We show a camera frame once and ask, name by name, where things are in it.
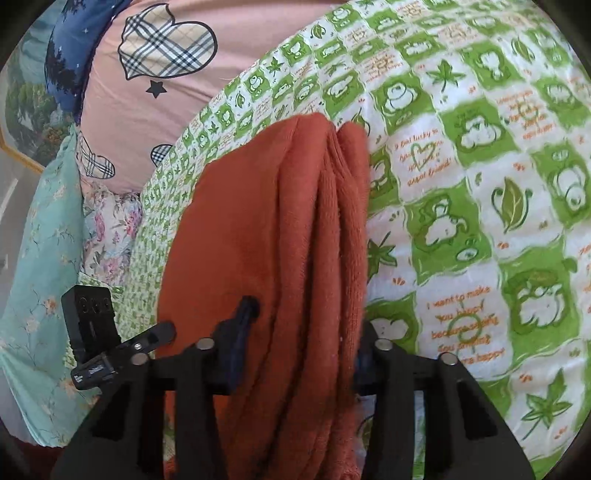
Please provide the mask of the gold framed landscape painting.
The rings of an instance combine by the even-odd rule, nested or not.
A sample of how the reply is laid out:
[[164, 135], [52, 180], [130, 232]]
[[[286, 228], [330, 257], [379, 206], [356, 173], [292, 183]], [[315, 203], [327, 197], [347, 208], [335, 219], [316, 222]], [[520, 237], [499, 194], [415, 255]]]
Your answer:
[[45, 57], [65, 3], [55, 1], [23, 33], [1, 70], [1, 147], [40, 171], [68, 136], [72, 117], [47, 92]]

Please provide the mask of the dark blue starry pillow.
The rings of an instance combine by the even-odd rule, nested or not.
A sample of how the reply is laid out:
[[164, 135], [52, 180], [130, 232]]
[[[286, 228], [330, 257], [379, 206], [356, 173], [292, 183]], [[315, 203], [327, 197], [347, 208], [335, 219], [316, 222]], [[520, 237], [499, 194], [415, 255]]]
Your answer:
[[68, 0], [50, 35], [44, 73], [48, 93], [80, 122], [92, 60], [105, 32], [130, 0]]

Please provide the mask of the green white patterned bedsheet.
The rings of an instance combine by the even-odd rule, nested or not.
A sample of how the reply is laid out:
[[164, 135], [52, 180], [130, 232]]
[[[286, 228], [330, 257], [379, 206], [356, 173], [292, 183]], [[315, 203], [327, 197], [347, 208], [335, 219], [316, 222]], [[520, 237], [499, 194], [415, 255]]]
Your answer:
[[535, 475], [563, 466], [590, 413], [590, 79], [531, 1], [349, 1], [270, 51], [171, 132], [142, 132], [131, 88], [167, 73], [190, 5], [134, 3], [97, 52], [76, 160], [143, 211], [123, 259], [92, 248], [129, 338], [155, 322], [164, 264], [204, 166], [295, 114], [353, 121], [370, 144], [367, 318], [424, 356], [456, 354]]

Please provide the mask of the light teal floral cloth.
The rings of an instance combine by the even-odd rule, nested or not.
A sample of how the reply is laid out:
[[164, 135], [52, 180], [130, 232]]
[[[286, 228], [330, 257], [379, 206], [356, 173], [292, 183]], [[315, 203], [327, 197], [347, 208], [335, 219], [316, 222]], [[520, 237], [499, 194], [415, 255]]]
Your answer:
[[1, 317], [2, 371], [29, 434], [47, 447], [69, 442], [98, 394], [77, 390], [64, 361], [61, 297], [77, 284], [83, 257], [76, 143], [71, 130], [40, 176]]

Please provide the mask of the rust orange knit sweater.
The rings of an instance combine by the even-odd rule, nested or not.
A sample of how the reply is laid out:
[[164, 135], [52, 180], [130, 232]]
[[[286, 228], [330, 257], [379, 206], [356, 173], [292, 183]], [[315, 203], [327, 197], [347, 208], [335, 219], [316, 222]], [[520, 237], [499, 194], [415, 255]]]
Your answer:
[[238, 389], [214, 402], [232, 479], [356, 479], [353, 372], [362, 331], [370, 154], [322, 114], [267, 127], [209, 163], [164, 269], [165, 356], [259, 301]]

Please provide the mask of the pink quilt with plaid hearts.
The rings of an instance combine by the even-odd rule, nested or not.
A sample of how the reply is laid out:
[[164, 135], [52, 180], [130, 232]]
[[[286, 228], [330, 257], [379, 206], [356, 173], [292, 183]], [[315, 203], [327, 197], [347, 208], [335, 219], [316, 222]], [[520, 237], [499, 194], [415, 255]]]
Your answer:
[[86, 184], [139, 192], [190, 120], [335, 1], [133, 1], [98, 44], [76, 161]]

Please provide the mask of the floral pastel blanket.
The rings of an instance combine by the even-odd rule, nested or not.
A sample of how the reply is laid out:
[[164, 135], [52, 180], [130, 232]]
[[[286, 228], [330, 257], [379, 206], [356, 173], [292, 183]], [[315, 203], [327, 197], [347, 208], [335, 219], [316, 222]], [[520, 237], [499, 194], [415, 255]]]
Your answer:
[[82, 183], [83, 257], [81, 271], [109, 286], [123, 286], [142, 220], [137, 193], [116, 194]]

